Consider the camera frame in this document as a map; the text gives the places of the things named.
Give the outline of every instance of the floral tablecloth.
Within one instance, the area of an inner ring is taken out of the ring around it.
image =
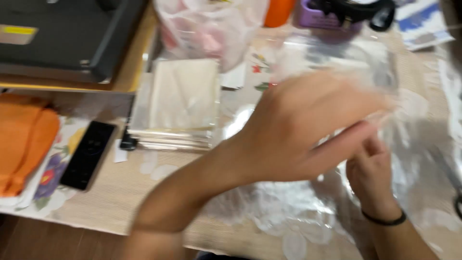
[[[440,88],[438,59],[435,51],[410,53],[396,31],[381,34],[395,54],[400,87],[398,113],[429,122],[447,122],[448,108]],[[247,55],[246,85],[222,96],[222,113],[232,116],[234,99],[255,103],[261,90],[272,85],[268,57],[256,43]],[[0,211],[23,217],[63,223],[74,227],[126,234],[138,206],[147,193],[165,176],[198,158],[200,154],[137,149],[129,152],[128,161],[114,163],[114,144],[109,147],[97,178],[88,192],[59,186],[59,178],[71,154],[92,119],[119,126],[120,138],[131,101],[120,94],[85,94],[16,91],[43,96],[54,101],[64,117],[64,125],[52,147],[41,184],[32,204],[26,208],[1,207]],[[422,212],[419,231],[432,248],[445,259],[462,255],[462,223],[450,210]],[[185,232],[185,246],[209,251],[242,255],[254,259],[359,259],[369,258],[373,248],[368,242],[363,220],[348,223],[333,215],[317,215],[314,224],[300,225],[288,220],[274,232],[263,232],[254,221],[242,219],[228,225],[201,213]]]

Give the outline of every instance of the orange cloth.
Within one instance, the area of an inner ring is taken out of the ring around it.
[[[10,93],[0,95],[0,196],[16,196],[40,164],[59,128],[47,101]]]

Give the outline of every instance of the plastic bag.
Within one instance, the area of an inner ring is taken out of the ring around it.
[[[268,0],[157,0],[162,40],[179,59],[216,58],[226,72],[242,62]]]

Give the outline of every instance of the phone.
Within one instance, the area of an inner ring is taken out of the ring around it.
[[[61,176],[60,183],[87,190],[115,129],[115,125],[92,121]]]

